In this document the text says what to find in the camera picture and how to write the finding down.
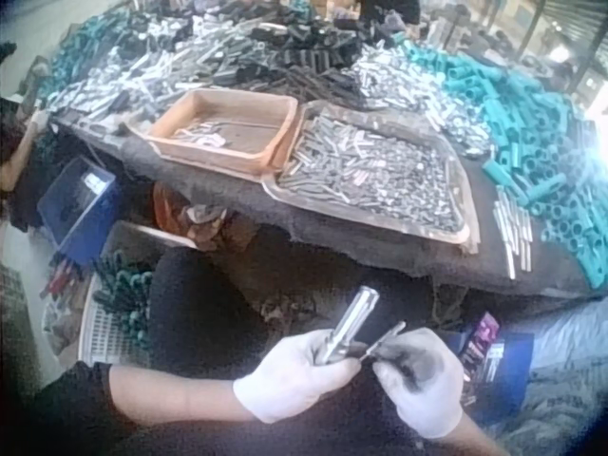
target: black pants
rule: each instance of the black pants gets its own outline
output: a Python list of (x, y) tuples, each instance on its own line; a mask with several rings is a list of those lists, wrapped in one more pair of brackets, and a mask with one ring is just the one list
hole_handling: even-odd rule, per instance
[[(165, 254), (157, 266), (150, 297), (154, 369), (189, 377), (235, 379), (259, 363), (257, 355), (267, 339), (260, 316), (201, 252), (177, 248)], [(370, 337), (385, 330), (378, 328)], [(207, 427), (206, 442), (225, 432), (230, 445), (236, 446), (230, 447), (230, 454), (258, 454), (265, 448), (271, 454), (279, 454), (279, 449), (286, 452), (281, 454), (296, 454), (298, 448), (312, 454), (315, 446), (333, 447), (335, 454), (353, 454), (354, 448), (369, 445), (403, 449), (408, 441), (406, 427), (370, 366), (347, 387), (293, 419), (270, 427), (242, 426), (238, 442), (233, 429)], [(225, 449), (226, 442), (221, 441)]]

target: white plastic basket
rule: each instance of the white plastic basket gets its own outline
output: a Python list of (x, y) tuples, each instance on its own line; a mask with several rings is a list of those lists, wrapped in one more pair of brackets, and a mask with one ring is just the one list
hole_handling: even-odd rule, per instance
[[(171, 247), (196, 249), (194, 242), (185, 237), (117, 221), (107, 237), (102, 256), (121, 249), (129, 261), (144, 261), (155, 265)], [(148, 353), (135, 345), (123, 332), (120, 318), (107, 313), (93, 300), (93, 294), (101, 288), (101, 280), (97, 274), (93, 274), (86, 294), (78, 359), (89, 366), (108, 363), (148, 367)]]

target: blue box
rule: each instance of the blue box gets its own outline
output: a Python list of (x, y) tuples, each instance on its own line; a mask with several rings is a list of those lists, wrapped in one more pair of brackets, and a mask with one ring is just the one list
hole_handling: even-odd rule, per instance
[(76, 157), (38, 201), (38, 212), (57, 250), (78, 264), (97, 258), (118, 218), (116, 177)]

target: workbench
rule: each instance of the workbench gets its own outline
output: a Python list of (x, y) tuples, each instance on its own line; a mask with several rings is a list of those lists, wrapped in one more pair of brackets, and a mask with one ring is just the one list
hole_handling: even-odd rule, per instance
[(480, 224), (479, 254), (464, 255), (455, 245), (404, 235), (339, 218), (331, 218), (276, 201), (261, 184), (162, 160), (135, 136), (116, 137), (81, 128), (64, 120), (76, 136), (120, 160), (130, 173), (161, 181), (193, 203), (218, 204), (257, 223), (283, 228), (292, 240), (330, 248), (365, 265), (432, 276), (454, 284), (511, 295), (576, 297), (592, 291), (576, 260), (556, 244), (540, 241), (542, 226), (533, 220), (532, 273), (507, 276), (504, 244), (492, 216), (496, 188), (482, 171), (482, 161), (462, 158)]

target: gloved hand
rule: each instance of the gloved hand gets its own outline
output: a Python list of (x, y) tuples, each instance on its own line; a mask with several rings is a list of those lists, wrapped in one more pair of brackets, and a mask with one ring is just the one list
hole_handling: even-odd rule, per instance
[(377, 354), (391, 361), (377, 361), (373, 371), (410, 428), (427, 439), (445, 437), (456, 428), (463, 417), (463, 365), (437, 334), (427, 328), (406, 332), (384, 343)]
[(308, 332), (279, 341), (254, 373), (234, 383), (239, 402), (260, 421), (270, 424), (296, 416), (323, 394), (346, 386), (361, 370), (358, 359), (314, 365), (314, 354), (330, 332)]
[(29, 122), (36, 127), (36, 133), (42, 134), (47, 129), (48, 124), (48, 113), (45, 110), (37, 109), (31, 115)]

